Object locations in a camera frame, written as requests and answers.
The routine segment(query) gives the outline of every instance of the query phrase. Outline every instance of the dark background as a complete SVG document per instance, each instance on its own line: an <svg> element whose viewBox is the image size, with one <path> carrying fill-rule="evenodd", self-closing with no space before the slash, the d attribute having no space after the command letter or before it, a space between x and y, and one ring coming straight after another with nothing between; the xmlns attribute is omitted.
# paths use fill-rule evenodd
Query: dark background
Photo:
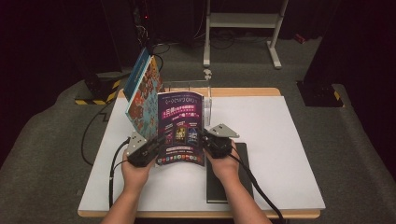
<svg viewBox="0 0 396 224"><path fill-rule="evenodd" d="M134 20L128 8L133 1L125 2L122 12L131 13L130 17L124 15L124 21L129 23ZM248 0L242 5L240 2L213 1L212 9L273 12L279 7L276 0ZM147 3L148 23L154 37L193 42L205 6L203 1ZM117 50L122 41L116 44L111 41L114 28L108 27L100 1L65 1L64 5L90 71L99 73L128 65ZM324 36L307 75L314 82L345 85L364 130L393 176L395 9L392 1L290 0L279 36L284 39L295 34L306 39ZM53 105L62 91L83 79L51 10L47 1L0 3L1 163L29 118ZM134 30L119 23L123 27L119 32ZM154 37L149 43L154 44ZM134 54L126 57L131 58L133 65L139 49L131 47L131 51Z"/></svg>

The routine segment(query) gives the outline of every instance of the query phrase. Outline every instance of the black cable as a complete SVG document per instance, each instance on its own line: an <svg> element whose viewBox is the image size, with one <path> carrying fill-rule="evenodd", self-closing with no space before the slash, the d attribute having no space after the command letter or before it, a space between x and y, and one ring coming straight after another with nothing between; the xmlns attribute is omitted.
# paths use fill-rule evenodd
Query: black cable
<svg viewBox="0 0 396 224"><path fill-rule="evenodd" d="M128 77L129 75L131 75L131 73L127 72L127 73L121 74L120 76L117 76L117 77L101 77L100 80L101 81L118 81L118 80Z"/></svg>
<svg viewBox="0 0 396 224"><path fill-rule="evenodd" d="M242 161L241 155L239 154L238 150L236 150L236 148L234 148L234 147L233 147L233 150L236 152L236 154L238 154L239 160L241 162L244 162L244 161Z"/></svg>
<svg viewBox="0 0 396 224"><path fill-rule="evenodd" d="M85 128L84 134L82 135L81 146L80 146L81 157L82 157L82 159L83 159L87 164L89 164L90 166L93 166L93 163L90 162L90 161L88 161L87 158L85 158L85 155L84 155L84 140L85 140L85 135L87 134L87 131L88 131L88 129L90 128L90 126L91 126L93 120L96 119L96 117L98 117L99 115L105 115L104 121L107 121L107 120L105 120L105 118L106 118L106 113L102 113L102 111L104 111L109 105L111 105L111 103L113 103L113 101L114 101L114 100L112 100L111 102L107 103L107 105L105 105L101 110L99 110L99 112L96 113L95 116L93 116L93 118L92 118L91 121L88 123L87 127Z"/></svg>
<svg viewBox="0 0 396 224"><path fill-rule="evenodd" d="M123 162L126 162L126 161L120 161L119 163L117 163L117 165L114 166L113 171L116 171L117 167L118 167L119 165L121 165Z"/></svg>
<svg viewBox="0 0 396 224"><path fill-rule="evenodd" d="M212 43L212 41L211 41L211 42L210 42L210 47L212 47L212 48L214 48L214 49L228 49L228 48L230 48L230 47L235 43L235 38L223 39L223 40L231 41L231 44L230 44L229 46L227 46L227 47L219 48L219 47L216 47L215 45L213 45L213 43Z"/></svg>
<svg viewBox="0 0 396 224"><path fill-rule="evenodd" d="M259 36L254 36L254 37L255 37L255 39L253 39L253 40L236 38L235 42L237 42L237 43L253 43L254 44L254 43L260 43L260 42L266 41L268 39L268 37L263 37L263 38L260 38Z"/></svg>
<svg viewBox="0 0 396 224"><path fill-rule="evenodd" d="M206 7L205 7L205 0L203 0L202 1L203 2L203 5L202 5L202 17L201 17L201 23L199 24L199 28L198 28L198 30L197 30L197 32L195 33L195 35L194 35L194 38L196 37L196 36L198 36L198 34L199 34L199 32L201 31L201 28L202 28L202 26L203 26L203 23L204 23L204 20L205 20L205 9L206 9Z"/></svg>
<svg viewBox="0 0 396 224"><path fill-rule="evenodd" d="M166 44L166 43L154 45L153 48L155 49L155 48L157 48L157 47L159 47L159 46L166 46L166 47L168 47L168 48L167 48L166 50L163 50L162 52L155 52L154 55L159 55L159 54L166 53L166 52L168 52L169 49L171 48L170 44Z"/></svg>
<svg viewBox="0 0 396 224"><path fill-rule="evenodd" d="M260 193L260 195L264 198L264 200L268 203L268 205L270 205L270 207L272 209L274 209L274 211L277 213L277 215L279 216L279 220L281 223L285 223L285 219L282 216L282 213L280 213L279 209L277 209L277 207L271 202L271 200L265 195L265 193L262 191L262 189L260 188L259 184L257 183L256 178L254 177L253 173L251 173L250 169L243 163L241 162L238 158L236 158L235 156L233 156L231 153L229 154L229 156L231 158L233 158L234 160L236 160L237 162L239 162L239 164L242 165L242 167L244 168L244 170L247 172L247 175L251 181L251 183L253 184L254 188Z"/></svg>
<svg viewBox="0 0 396 224"><path fill-rule="evenodd" d="M114 164L116 163L117 156L119 155L120 150L123 148L123 146L127 145L130 141L131 137L128 137L121 145L119 148L117 148L116 153L114 154L113 162L111 162L111 169L110 169L110 178L108 181L108 208L111 208L113 206L113 180L114 180L114 170L118 165L120 165L122 162L118 163L116 167L114 167Z"/></svg>
<svg viewBox="0 0 396 224"><path fill-rule="evenodd" d="M158 72L161 72L161 70L163 70L163 58L160 56L160 55L158 55L158 54L152 54L153 56L155 56L155 57L158 57L159 59L160 59L160 61L161 61L161 66L160 66L160 68L158 69Z"/></svg>

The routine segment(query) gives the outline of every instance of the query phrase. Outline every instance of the purple magazine cover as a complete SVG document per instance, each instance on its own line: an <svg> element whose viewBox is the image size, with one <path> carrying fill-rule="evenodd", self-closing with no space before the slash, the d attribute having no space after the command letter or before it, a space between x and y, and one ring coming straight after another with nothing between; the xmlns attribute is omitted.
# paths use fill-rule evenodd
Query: purple magazine cover
<svg viewBox="0 0 396 224"><path fill-rule="evenodd" d="M158 165L187 161L205 165L198 130L203 129L204 96L191 91L158 93L158 135L165 135Z"/></svg>

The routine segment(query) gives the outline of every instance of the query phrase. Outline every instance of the colorful magazine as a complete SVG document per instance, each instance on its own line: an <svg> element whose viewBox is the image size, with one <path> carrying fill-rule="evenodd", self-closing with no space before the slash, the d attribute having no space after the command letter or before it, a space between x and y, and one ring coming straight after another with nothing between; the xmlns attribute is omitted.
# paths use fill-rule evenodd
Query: colorful magazine
<svg viewBox="0 0 396 224"><path fill-rule="evenodd" d="M157 134L157 93L162 88L162 80L154 57L149 59L135 88L125 113L135 130L149 140Z"/></svg>
<svg viewBox="0 0 396 224"><path fill-rule="evenodd" d="M123 93L128 101L133 98L137 90L137 85L140 83L142 74L145 72L149 59L150 56L148 50L146 48L142 49L136 63L134 64L131 75L129 75L123 89Z"/></svg>
<svg viewBox="0 0 396 224"><path fill-rule="evenodd" d="M199 131L204 125L204 96L192 91L158 93L158 135L165 136L158 165L188 161L205 165Z"/></svg>

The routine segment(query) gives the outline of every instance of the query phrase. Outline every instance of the table surface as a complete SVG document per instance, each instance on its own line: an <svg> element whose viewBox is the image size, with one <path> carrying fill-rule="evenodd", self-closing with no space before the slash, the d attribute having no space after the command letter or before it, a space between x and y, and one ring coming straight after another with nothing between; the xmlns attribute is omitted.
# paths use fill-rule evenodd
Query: table surface
<svg viewBox="0 0 396 224"><path fill-rule="evenodd" d="M234 141L247 143L250 169L284 218L319 217L325 204L279 90L212 88L211 93L212 126L225 123L240 134ZM133 130L124 114L126 106L120 91L78 208L82 217L103 217L108 211L111 161L120 143ZM122 186L121 172L117 169L115 200ZM266 215L277 217L260 194L253 191L256 203ZM154 167L143 189L137 217L232 217L227 203L205 200L205 167L187 162Z"/></svg>

